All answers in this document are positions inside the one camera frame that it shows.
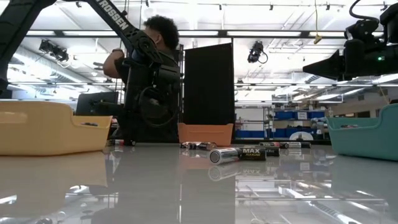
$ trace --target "black partition board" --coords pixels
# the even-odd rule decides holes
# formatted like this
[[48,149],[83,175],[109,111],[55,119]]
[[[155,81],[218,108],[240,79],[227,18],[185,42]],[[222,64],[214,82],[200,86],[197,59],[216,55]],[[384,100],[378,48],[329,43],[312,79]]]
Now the black partition board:
[[185,51],[184,123],[234,123],[232,44]]

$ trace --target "table surface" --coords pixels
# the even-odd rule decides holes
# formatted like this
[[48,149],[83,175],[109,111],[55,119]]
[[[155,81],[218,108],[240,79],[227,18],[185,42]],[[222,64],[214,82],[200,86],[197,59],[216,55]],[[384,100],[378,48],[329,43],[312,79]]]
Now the table surface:
[[0,157],[0,223],[398,223],[395,162],[329,146],[220,166],[175,144],[107,151]]

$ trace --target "ceiling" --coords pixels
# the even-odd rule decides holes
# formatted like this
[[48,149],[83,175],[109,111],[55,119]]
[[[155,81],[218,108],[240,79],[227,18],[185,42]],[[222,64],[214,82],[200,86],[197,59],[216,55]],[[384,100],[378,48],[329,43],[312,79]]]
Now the ceiling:
[[[317,11],[314,0],[173,0],[145,1],[115,0],[113,3],[119,10],[128,12],[127,18],[136,27],[142,27],[150,16],[160,14],[172,18],[179,30],[340,30],[356,22],[348,14],[353,0],[317,0]],[[383,2],[387,5],[395,0],[362,0],[354,9],[357,14],[379,17]],[[0,12],[7,6],[7,0],[0,0]],[[109,26],[85,2],[57,1],[44,9],[34,22],[31,30],[110,30]],[[121,46],[119,38],[45,38],[55,45],[67,49],[72,62],[57,63],[52,57],[42,55],[39,45],[43,38],[26,37],[19,49],[20,55],[42,63],[45,67],[68,82],[103,83],[106,77],[101,71],[95,70],[94,62],[104,62],[109,53]],[[269,60],[264,65],[248,63],[249,49],[256,40],[262,41]],[[180,38],[185,49],[231,42],[230,38]],[[333,80],[302,73],[304,65],[328,58],[336,50],[343,49],[345,39],[323,39],[318,44],[313,39],[245,39],[235,38],[234,44],[234,76],[246,83],[336,83]],[[40,75],[31,72],[30,77],[18,76],[19,82],[40,82]],[[79,92],[110,91],[113,86],[79,86]],[[306,92],[318,91],[311,86],[303,89]],[[268,100],[272,95],[301,94],[295,86],[264,86],[259,88],[238,88],[238,100]]]

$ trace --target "yellow plastic bin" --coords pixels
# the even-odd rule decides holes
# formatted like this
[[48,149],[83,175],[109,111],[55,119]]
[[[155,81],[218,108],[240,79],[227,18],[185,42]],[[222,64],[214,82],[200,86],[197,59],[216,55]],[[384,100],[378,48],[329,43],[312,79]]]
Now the yellow plastic bin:
[[106,145],[111,120],[111,116],[74,116],[63,103],[1,102],[0,155],[54,156],[100,151]]

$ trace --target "orange plastic bin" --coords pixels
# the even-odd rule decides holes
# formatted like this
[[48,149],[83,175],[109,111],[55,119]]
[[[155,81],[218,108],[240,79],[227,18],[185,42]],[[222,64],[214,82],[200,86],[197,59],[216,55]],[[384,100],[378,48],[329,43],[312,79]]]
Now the orange plastic bin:
[[179,123],[178,135],[183,142],[213,142],[217,146],[230,146],[234,124],[192,125]]
[[74,116],[63,103],[0,103],[0,155],[53,156],[105,148],[111,116]]

